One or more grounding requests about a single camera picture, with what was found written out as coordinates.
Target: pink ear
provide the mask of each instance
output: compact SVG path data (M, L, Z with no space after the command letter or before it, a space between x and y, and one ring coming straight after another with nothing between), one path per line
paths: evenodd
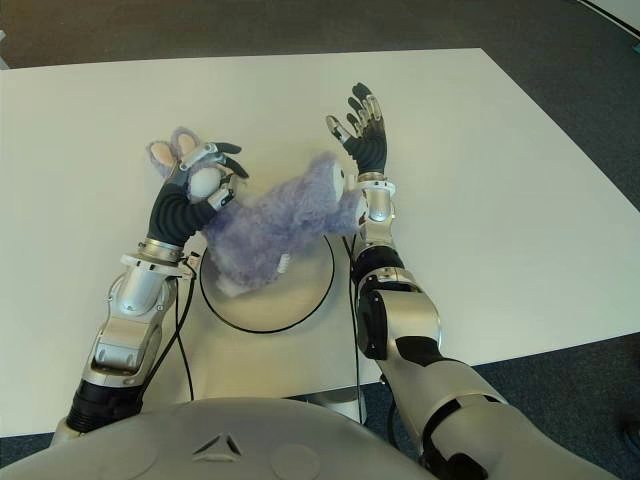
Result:
M171 147L180 158L198 145L200 145L200 139L188 128L178 127L171 134Z
M147 155L153 166L158 170L162 178L167 178L171 169L176 164L176 159L166 142L152 142L147 145Z

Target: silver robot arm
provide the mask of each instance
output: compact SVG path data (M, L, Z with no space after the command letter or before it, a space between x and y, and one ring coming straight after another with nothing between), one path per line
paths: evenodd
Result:
M615 478L543 435L470 366L440 354L436 307L393 243L380 107L363 84L353 93L358 118L347 118L356 135L335 117L327 125L356 160L370 209L353 252L358 345L386 377L421 464L443 479Z
M146 240L137 253L121 259L126 271L109 289L107 320L93 342L69 415L58 424L52 443L76 438L142 409L144 392L157 369L154 361L162 340L162 319L176 298L175 279L191 276L180 267L184 244L233 199L236 175L248 177L225 155L239 151L235 145L205 143L174 166L156 198ZM212 188L208 198L190 203L190 169L205 159L213 159L233 174L215 191Z

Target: floor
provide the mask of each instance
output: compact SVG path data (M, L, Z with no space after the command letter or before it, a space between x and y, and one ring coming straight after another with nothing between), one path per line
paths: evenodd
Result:
M640 208L638 40L573 0L2 0L0 28L12 68L481 47ZM551 438L639 479L620 436L623 421L640 420L639 367L635 334L477 369ZM368 426L384 436L389 394L371 385L365 395ZM0 439L0 466L49 439Z

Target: purple stuffed toy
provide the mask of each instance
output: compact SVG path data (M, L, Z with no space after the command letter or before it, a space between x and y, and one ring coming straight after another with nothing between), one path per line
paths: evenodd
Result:
M149 158L163 177L200 141L178 128L171 143L153 142ZM207 198L224 171L211 162L191 173L188 195ZM360 190L343 192L344 172L333 153L313 160L300 177L277 185L261 197L242 196L229 203L202 229L219 276L217 286L228 296L262 288L286 272L292 256L324 234L353 235L367 215Z

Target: white table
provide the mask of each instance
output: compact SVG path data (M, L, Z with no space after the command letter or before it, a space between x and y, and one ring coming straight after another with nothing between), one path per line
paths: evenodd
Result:
M160 186L147 142L184 124L241 144L253 178L273 184L339 150L324 115L343 117L358 80L382 104L395 238L440 311L446 355L479 364L638 329L638 212L481 50L3 71L0 435L51 431L67 413L119 257L144 238ZM346 261L334 250L325 304L286 332L234 330L196 291L184 336L198 397L354 384ZM375 381L376 366L364 362L361 378ZM177 350L145 398L186 399Z

